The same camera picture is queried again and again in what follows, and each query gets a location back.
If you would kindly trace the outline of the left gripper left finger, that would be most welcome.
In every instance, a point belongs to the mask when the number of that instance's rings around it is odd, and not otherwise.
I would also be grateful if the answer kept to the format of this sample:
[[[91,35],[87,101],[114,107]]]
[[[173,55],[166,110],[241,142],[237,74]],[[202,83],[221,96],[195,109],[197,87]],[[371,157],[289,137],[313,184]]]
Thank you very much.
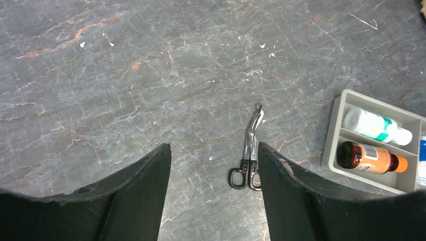
[[[1,190],[1,240],[156,240],[171,170],[163,143],[133,164],[70,194]]]

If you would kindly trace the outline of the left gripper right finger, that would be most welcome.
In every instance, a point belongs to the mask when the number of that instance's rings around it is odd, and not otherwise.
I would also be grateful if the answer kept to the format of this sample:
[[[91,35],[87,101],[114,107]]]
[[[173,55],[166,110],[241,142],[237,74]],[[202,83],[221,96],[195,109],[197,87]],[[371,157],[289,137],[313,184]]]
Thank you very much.
[[[425,191],[383,196],[335,183],[258,146],[272,240],[425,240]]]

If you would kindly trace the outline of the black handled scissors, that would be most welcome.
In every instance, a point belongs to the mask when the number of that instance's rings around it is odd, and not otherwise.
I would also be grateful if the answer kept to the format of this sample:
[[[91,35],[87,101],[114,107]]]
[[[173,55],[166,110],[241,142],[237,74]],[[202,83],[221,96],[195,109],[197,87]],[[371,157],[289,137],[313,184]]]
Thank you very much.
[[[253,191],[261,191],[261,185],[256,186],[254,184],[254,178],[256,175],[259,175],[258,170],[258,144],[256,139],[256,129],[260,124],[264,112],[262,109],[262,104],[256,104],[256,110],[248,124],[245,135],[245,144],[244,144],[244,153],[243,158],[240,162],[239,168],[232,168],[229,171],[228,183],[229,185],[236,190],[243,190],[246,187],[249,187]],[[234,175],[239,174],[242,176],[241,184],[234,183]]]

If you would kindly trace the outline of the brown glass bottle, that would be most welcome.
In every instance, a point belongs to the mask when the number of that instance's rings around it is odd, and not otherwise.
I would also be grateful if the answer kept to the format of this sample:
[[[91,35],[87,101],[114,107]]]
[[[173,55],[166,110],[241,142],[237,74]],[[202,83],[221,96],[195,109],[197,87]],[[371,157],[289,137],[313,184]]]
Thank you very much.
[[[345,141],[338,146],[336,160],[344,169],[379,175],[388,172],[402,173],[408,168],[408,160],[403,156],[395,155],[382,147],[351,141]]]

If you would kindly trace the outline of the grey divider tray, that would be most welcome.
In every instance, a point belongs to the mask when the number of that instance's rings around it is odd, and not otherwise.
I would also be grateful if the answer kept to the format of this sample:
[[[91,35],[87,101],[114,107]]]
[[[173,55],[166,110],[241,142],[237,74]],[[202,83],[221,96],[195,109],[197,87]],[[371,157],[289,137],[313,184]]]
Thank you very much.
[[[346,89],[333,103],[321,166],[402,194],[417,188],[425,117]]]

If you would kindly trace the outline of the white green-label bottle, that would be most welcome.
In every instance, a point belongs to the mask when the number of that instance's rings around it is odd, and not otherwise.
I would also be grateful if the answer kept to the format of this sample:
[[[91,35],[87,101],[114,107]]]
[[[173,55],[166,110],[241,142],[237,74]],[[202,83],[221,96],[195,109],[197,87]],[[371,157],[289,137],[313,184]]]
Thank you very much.
[[[402,128],[388,117],[355,107],[344,117],[343,128],[383,143],[408,145],[413,138],[411,131]]]

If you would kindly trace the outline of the blue white small box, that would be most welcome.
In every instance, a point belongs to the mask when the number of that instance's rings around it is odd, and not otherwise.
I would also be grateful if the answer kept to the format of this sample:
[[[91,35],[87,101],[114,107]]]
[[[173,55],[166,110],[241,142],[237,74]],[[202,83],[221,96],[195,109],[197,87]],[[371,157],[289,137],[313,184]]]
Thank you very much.
[[[417,189],[425,189],[425,136],[420,138],[417,165]]]

